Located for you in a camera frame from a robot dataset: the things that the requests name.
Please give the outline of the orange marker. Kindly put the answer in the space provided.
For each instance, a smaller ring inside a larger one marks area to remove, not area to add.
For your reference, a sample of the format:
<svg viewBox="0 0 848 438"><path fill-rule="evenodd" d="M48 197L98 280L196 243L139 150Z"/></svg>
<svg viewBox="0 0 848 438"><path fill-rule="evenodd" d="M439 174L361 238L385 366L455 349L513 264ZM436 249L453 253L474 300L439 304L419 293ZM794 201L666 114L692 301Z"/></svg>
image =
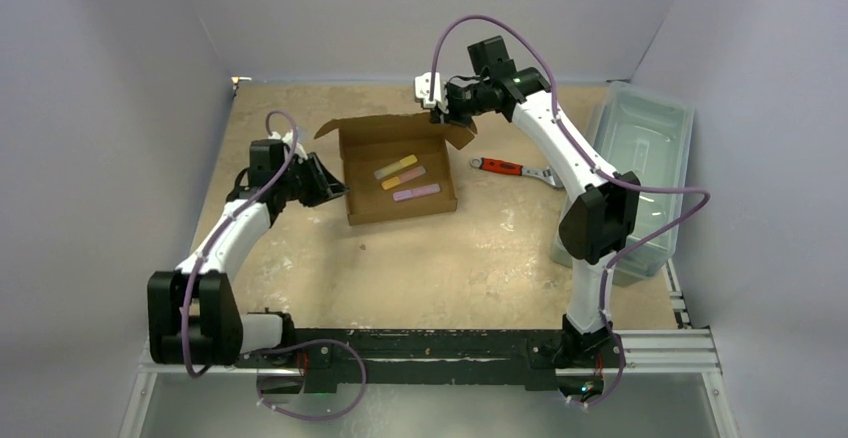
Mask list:
<svg viewBox="0 0 848 438"><path fill-rule="evenodd" d="M417 166L411 168L409 170L400 173L397 176L391 177L381 183L381 187L383 190L390 190L396 188L404 183L407 183L411 180L414 180L418 177L423 176L426 173L426 168L424 166Z"/></svg>

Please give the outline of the brown cardboard box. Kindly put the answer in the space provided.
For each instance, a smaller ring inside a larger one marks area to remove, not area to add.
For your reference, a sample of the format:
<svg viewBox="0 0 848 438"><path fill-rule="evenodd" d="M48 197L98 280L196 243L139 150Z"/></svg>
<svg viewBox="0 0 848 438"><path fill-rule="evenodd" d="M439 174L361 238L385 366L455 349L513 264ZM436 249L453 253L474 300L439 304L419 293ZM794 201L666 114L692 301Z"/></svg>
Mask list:
<svg viewBox="0 0 848 438"><path fill-rule="evenodd" d="M427 112L372 115L330 120L315 137L332 132L348 187L350 225L457 210L448 149L468 145L477 134L474 126L433 124Z"/></svg>

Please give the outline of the yellow marker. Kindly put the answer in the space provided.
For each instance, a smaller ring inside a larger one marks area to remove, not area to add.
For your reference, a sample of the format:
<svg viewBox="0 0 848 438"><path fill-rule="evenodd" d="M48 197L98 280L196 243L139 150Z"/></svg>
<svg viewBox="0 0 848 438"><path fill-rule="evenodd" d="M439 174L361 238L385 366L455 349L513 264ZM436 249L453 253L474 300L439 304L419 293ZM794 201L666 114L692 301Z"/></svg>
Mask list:
<svg viewBox="0 0 848 438"><path fill-rule="evenodd" d="M408 167L416 164L417 162L418 162L418 158L415 154L407 155L403 158L395 160L395 161L377 169L374 172L374 177L377 180L385 179L385 178L389 177L390 175L399 172L400 170L403 170L405 168L408 168Z"/></svg>

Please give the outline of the pink marker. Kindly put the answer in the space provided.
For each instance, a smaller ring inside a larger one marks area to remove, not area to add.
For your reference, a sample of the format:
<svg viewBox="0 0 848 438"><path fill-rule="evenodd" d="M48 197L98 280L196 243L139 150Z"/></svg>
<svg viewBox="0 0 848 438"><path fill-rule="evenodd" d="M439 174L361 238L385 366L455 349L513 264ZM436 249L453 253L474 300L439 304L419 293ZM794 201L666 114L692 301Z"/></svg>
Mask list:
<svg viewBox="0 0 848 438"><path fill-rule="evenodd" d="M440 192L441 186L438 183L433 183L394 192L392 194L392 199L394 202L404 202L412 199L423 198L430 195L436 195Z"/></svg>

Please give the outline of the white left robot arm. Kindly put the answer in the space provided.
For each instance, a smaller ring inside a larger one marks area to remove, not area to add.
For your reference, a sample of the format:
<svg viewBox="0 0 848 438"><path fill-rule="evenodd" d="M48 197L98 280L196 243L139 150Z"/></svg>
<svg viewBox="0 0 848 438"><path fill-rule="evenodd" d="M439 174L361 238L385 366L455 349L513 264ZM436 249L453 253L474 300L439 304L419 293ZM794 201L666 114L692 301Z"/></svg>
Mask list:
<svg viewBox="0 0 848 438"><path fill-rule="evenodd" d="M288 203L317 207L348 190L316 153L281 138L253 141L249 164L237 175L213 230L174 270L157 271L148 280L152 360L182 364L194 374L233 365L253 352L275 367L292 363L298 340L291 316L240 312L232 282Z"/></svg>

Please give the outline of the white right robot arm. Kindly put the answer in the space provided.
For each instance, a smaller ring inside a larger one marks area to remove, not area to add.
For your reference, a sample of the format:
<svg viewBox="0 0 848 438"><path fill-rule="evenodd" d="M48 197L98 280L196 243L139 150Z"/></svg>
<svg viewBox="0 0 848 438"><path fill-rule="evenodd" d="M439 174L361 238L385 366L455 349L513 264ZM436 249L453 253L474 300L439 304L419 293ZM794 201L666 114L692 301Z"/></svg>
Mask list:
<svg viewBox="0 0 848 438"><path fill-rule="evenodd" d="M554 356L584 365L612 336L614 259L634 230L640 181L595 152L560 107L554 86L534 67L517 68L502 37L475 43L468 54L473 74L466 85L429 70L415 78L415 97L434 123L470 127L477 116L502 115L533 141L564 185L570 205L558 233L572 258L572 291Z"/></svg>

